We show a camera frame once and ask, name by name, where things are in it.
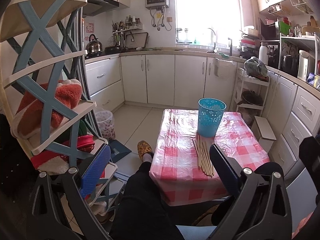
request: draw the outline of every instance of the metal screw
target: metal screw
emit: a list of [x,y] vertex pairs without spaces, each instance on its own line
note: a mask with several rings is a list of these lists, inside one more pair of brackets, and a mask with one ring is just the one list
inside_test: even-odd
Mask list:
[[252,173],[252,170],[250,169],[250,168],[244,168],[243,169],[243,172],[245,173],[245,174],[251,174]]
[[281,177],[281,174],[279,173],[279,172],[275,172],[274,174],[273,174],[273,176],[275,176],[276,178],[280,178]]
[[41,171],[39,174],[40,178],[44,178],[47,175],[47,173],[45,171]]
[[76,167],[71,167],[69,170],[68,170],[68,172],[70,173],[70,174],[75,174],[76,172],[77,172],[77,168]]

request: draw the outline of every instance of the clear plastic bag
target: clear plastic bag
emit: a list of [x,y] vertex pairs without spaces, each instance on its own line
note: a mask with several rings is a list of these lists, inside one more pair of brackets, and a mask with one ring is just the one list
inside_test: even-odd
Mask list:
[[244,63],[244,69],[249,76],[268,76],[266,65],[256,57],[251,57]]
[[96,115],[102,137],[108,140],[115,139],[115,119],[113,117],[112,112],[103,108],[96,108],[94,110],[94,113]]

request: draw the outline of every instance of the black pants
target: black pants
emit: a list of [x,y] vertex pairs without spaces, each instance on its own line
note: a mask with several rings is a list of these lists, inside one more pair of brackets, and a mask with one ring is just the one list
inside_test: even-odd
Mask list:
[[114,240],[184,240],[161,203],[149,176],[151,163],[143,162],[127,182],[110,236]]

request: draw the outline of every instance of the stainless steel kettle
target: stainless steel kettle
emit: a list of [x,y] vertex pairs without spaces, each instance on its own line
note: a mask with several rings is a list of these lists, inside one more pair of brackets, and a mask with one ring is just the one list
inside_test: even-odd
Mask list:
[[89,37],[89,43],[85,47],[85,49],[88,51],[88,53],[94,53],[102,51],[102,44],[100,41],[98,41],[98,38],[94,34],[91,34]]

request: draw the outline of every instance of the plastic table cover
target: plastic table cover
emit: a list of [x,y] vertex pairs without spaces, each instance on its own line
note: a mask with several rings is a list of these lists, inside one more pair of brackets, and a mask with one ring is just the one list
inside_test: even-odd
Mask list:
[[[217,172],[206,176],[198,167],[193,145],[197,135],[198,111],[165,109],[150,177],[171,206],[205,202],[228,196]],[[244,168],[255,170],[269,162],[241,114],[225,112],[214,138],[204,138],[209,148],[216,143],[228,157]]]

